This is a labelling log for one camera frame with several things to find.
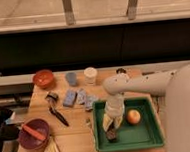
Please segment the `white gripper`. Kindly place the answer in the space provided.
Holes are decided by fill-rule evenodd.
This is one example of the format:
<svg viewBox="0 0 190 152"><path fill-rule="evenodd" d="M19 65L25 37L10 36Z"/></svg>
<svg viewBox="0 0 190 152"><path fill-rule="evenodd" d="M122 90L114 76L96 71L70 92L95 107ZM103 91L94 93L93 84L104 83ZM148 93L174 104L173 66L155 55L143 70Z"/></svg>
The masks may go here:
<svg viewBox="0 0 190 152"><path fill-rule="evenodd" d="M119 129L120 125L122 123L122 115L125 112L124 109L124 98L122 94L117 94L117 95L109 95L106 101L105 105L105 113L109 115L111 118L115 118L115 129ZM110 125L110 118L109 116L104 115L103 117L103 130L106 132L109 128Z"/></svg>

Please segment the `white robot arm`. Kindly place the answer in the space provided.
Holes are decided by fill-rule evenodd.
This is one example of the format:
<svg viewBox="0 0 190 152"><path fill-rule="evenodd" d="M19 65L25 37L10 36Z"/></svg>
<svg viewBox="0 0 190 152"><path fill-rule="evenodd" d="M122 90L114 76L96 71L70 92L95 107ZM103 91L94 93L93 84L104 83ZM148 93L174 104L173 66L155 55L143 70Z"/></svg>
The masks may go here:
<svg viewBox="0 0 190 152"><path fill-rule="evenodd" d="M165 152L190 152L190 64L172 71L129 78L125 73L107 77L102 86L108 93L103 129L114 122L118 129L125 113L125 92L165 96Z"/></svg>

